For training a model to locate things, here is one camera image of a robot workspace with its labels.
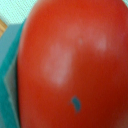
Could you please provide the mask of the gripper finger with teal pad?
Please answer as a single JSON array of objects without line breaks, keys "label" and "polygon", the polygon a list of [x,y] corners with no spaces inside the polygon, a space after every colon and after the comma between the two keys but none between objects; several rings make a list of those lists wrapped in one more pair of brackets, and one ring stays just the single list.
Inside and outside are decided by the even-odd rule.
[{"label": "gripper finger with teal pad", "polygon": [[10,25],[0,38],[0,128],[20,128],[16,64],[23,26]]}]

